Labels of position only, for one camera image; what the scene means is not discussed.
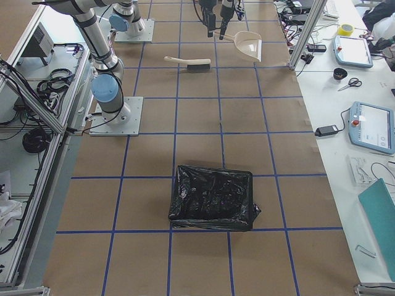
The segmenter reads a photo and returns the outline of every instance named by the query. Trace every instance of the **blue joint cover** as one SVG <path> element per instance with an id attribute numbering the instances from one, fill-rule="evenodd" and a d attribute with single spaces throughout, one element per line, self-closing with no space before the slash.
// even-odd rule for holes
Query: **blue joint cover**
<path id="1" fill-rule="evenodd" d="M 111 26 L 119 32 L 126 32 L 129 29 L 128 21 L 117 14 L 110 15 L 109 21 Z"/>
<path id="2" fill-rule="evenodd" d="M 108 103 L 114 100 L 118 93 L 118 83 L 109 74 L 102 74 L 92 81 L 92 93 L 100 103 Z"/>

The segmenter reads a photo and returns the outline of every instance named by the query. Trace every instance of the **black plastic bag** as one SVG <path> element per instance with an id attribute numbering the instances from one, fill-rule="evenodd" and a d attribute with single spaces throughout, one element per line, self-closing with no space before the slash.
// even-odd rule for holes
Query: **black plastic bag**
<path id="1" fill-rule="evenodd" d="M 248 231 L 259 213 L 250 172 L 178 166 L 168 214 L 172 226 Z"/>

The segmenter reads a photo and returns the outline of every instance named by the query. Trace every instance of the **brush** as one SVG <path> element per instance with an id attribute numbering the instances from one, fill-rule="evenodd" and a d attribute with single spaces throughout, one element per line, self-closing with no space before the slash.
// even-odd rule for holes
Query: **brush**
<path id="1" fill-rule="evenodd" d="M 177 59 L 176 57 L 166 56 L 164 57 L 164 60 L 166 60 L 167 62 L 185 64 L 187 70 L 191 70 L 191 71 L 209 70 L 211 64 L 210 59 L 183 60 L 183 59 Z"/>

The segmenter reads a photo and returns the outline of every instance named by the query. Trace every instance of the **black scissors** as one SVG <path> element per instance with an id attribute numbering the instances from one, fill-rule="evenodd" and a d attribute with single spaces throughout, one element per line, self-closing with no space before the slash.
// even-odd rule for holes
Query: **black scissors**
<path id="1" fill-rule="evenodd" d="M 348 81 L 348 84 L 346 86 L 342 87 L 338 91 L 342 91 L 346 88 L 350 88 L 351 86 L 358 88 L 361 85 L 362 85 L 362 81 L 360 81 L 358 78 L 353 77 Z"/>

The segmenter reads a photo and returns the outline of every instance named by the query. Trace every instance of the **yellow tape roll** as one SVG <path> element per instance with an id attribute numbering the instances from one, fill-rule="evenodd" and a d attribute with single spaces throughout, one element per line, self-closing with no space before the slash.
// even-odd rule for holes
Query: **yellow tape roll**
<path id="1" fill-rule="evenodd" d="M 354 27 L 345 23 L 339 27 L 338 35 L 351 36 L 352 32 L 354 32 Z"/>

